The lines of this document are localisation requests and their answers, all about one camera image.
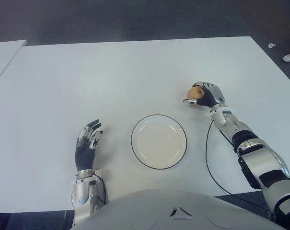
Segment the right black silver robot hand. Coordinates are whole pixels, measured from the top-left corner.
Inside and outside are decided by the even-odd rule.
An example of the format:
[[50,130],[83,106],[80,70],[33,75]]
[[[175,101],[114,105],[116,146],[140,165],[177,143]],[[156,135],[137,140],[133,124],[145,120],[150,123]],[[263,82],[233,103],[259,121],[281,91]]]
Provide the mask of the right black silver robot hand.
[[203,81],[193,84],[183,102],[209,108],[225,107],[225,99],[220,88],[215,84]]

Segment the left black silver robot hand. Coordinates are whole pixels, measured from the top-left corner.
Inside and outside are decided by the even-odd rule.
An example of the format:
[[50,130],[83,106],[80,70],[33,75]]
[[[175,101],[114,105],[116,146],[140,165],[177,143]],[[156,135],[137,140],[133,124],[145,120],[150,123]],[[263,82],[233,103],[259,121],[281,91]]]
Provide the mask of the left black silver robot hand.
[[75,150],[75,164],[77,171],[89,170],[93,168],[96,147],[100,136],[103,134],[99,119],[88,123],[80,132]]

